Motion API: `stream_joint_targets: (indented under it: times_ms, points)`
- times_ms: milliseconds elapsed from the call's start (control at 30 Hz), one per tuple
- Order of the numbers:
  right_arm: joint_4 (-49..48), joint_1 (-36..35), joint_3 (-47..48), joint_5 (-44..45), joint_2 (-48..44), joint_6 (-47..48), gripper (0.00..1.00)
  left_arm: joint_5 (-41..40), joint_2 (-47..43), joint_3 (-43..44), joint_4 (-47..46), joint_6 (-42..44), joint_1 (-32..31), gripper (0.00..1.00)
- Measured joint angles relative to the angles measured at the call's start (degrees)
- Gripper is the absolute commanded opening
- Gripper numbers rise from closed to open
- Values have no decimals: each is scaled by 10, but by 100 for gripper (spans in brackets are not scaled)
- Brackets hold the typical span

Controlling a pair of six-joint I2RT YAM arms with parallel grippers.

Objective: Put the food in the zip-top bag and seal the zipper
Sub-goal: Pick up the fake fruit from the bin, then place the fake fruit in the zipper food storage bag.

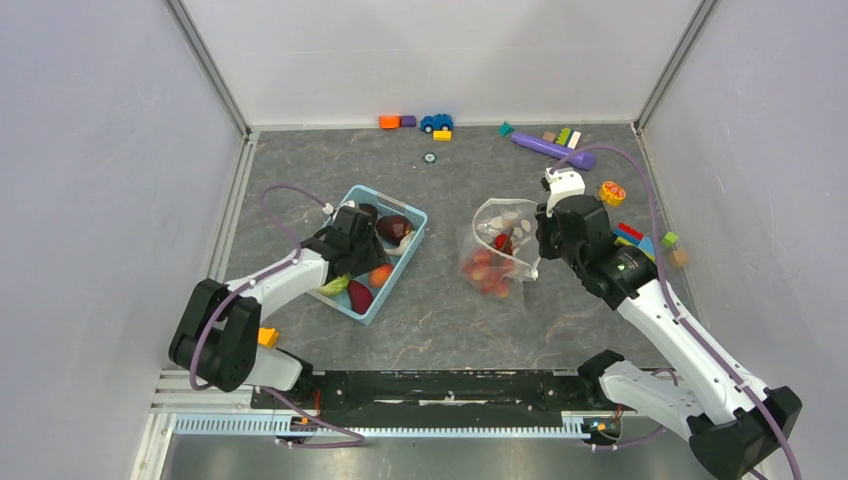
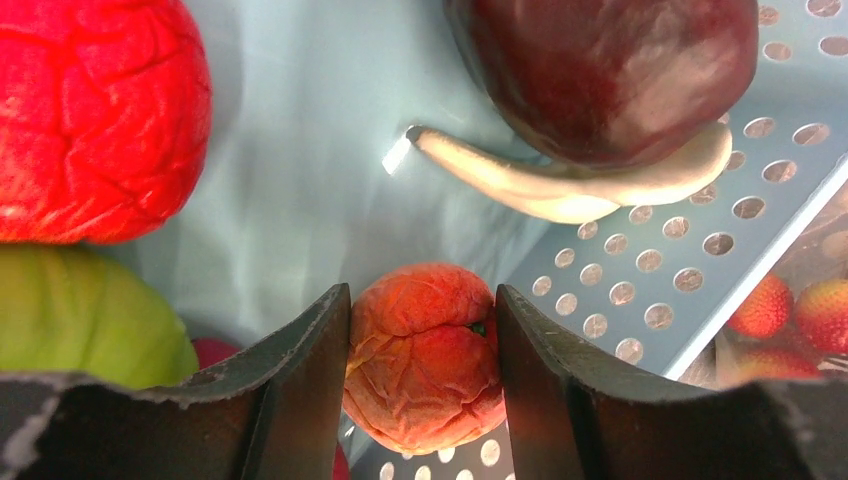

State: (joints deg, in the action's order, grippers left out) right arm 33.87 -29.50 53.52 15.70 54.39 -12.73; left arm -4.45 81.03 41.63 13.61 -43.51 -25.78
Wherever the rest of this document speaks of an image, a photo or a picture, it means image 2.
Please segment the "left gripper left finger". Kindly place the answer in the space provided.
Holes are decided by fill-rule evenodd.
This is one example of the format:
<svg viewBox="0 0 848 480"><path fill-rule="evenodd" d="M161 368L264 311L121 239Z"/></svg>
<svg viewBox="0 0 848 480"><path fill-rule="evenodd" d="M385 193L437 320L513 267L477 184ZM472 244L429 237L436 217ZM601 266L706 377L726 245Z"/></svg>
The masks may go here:
<svg viewBox="0 0 848 480"><path fill-rule="evenodd" d="M330 287L295 320L186 383L197 416L180 479L333 476L351 299Z"/></svg>

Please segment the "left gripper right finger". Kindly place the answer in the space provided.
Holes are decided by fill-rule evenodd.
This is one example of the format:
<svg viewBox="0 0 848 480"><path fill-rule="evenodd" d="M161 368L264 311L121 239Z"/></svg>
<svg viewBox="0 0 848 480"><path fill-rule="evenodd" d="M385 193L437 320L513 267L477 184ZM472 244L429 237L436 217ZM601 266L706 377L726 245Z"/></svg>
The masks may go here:
<svg viewBox="0 0 848 480"><path fill-rule="evenodd" d="M635 367L553 322L514 287L496 293L516 473L529 479L710 479L684 407L698 387Z"/></svg>

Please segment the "orange peach toy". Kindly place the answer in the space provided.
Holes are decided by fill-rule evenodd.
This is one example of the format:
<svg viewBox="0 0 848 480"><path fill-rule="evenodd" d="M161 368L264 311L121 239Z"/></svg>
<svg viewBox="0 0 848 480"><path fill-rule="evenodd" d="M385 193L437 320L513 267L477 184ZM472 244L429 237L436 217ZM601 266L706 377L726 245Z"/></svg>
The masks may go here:
<svg viewBox="0 0 848 480"><path fill-rule="evenodd" d="M407 265L355 300L342 405L369 436L424 455L506 419L495 298L453 264Z"/></svg>

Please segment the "clear polka dot zip bag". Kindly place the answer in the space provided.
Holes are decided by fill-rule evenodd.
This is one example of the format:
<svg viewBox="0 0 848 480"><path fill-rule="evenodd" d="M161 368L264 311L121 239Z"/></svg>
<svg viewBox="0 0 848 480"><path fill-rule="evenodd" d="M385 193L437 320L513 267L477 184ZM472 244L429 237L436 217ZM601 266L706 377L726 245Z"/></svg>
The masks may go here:
<svg viewBox="0 0 848 480"><path fill-rule="evenodd" d="M847 376L847 189L841 187L681 376L724 389Z"/></svg>

